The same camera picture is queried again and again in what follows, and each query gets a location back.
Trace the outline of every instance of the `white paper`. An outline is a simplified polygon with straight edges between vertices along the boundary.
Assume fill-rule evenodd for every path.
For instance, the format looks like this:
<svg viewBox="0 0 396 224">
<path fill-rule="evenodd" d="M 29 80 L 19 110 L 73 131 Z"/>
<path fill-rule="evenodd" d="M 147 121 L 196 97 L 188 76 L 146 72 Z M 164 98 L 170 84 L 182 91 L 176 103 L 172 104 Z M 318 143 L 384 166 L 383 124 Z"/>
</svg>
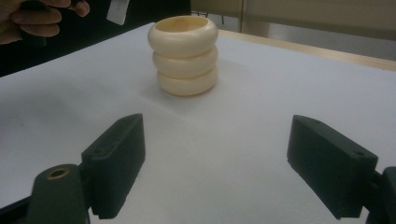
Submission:
<svg viewBox="0 0 396 224">
<path fill-rule="evenodd" d="M 157 83 L 152 25 L 0 77 L 0 208 L 142 113 L 146 161 L 119 215 L 92 224 L 364 223 L 364 211 L 335 219 L 291 169 L 291 119 L 325 122 L 382 173 L 396 158 L 396 72 L 220 36 L 216 86 L 176 97 Z"/>
<path fill-rule="evenodd" d="M 107 20 L 118 25 L 125 23 L 126 11 L 128 10 L 129 0 L 112 0 L 107 12 Z"/>
</svg>

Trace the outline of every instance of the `cream ring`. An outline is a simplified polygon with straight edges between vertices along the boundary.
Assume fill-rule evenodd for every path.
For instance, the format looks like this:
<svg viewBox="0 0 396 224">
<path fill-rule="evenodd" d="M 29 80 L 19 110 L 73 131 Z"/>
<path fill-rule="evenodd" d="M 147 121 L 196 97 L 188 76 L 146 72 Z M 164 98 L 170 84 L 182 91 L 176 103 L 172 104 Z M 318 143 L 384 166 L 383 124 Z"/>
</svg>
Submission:
<svg viewBox="0 0 396 224">
<path fill-rule="evenodd" d="M 161 73 L 157 74 L 161 88 L 173 95 L 191 96 L 208 91 L 218 80 L 218 69 L 214 67 L 207 73 L 191 78 L 171 78 Z"/>
<path fill-rule="evenodd" d="M 148 31 L 148 43 L 170 58 L 191 57 L 208 51 L 218 38 L 216 24 L 199 16 L 179 16 L 158 21 Z"/>
<path fill-rule="evenodd" d="M 188 78 L 201 75 L 214 66 L 218 60 L 218 48 L 214 45 L 209 51 L 190 58 L 166 58 L 160 54 L 152 54 L 152 61 L 157 70 L 167 77 Z"/>
</svg>

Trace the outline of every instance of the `ivory bangle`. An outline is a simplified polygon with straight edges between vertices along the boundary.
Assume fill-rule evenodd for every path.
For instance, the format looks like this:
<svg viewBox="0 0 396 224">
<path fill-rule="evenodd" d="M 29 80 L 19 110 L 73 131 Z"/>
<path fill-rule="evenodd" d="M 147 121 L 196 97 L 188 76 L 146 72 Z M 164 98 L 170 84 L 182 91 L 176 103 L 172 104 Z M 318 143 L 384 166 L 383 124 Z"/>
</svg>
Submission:
<svg viewBox="0 0 396 224">
<path fill-rule="evenodd" d="M 154 52 L 152 61 L 157 70 L 167 77 L 188 78 L 199 76 L 216 66 L 218 49 L 213 46 L 209 51 L 190 58 L 166 58 Z"/>
<path fill-rule="evenodd" d="M 198 77 L 191 78 L 171 78 L 164 74 L 158 73 L 157 80 L 161 88 L 173 95 L 191 96 L 208 91 L 218 80 L 218 69 L 214 67 L 212 70 Z"/>
<path fill-rule="evenodd" d="M 212 48 L 217 38 L 216 24 L 199 16 L 168 18 L 158 21 L 148 31 L 151 48 L 170 58 L 202 54 Z"/>
</svg>

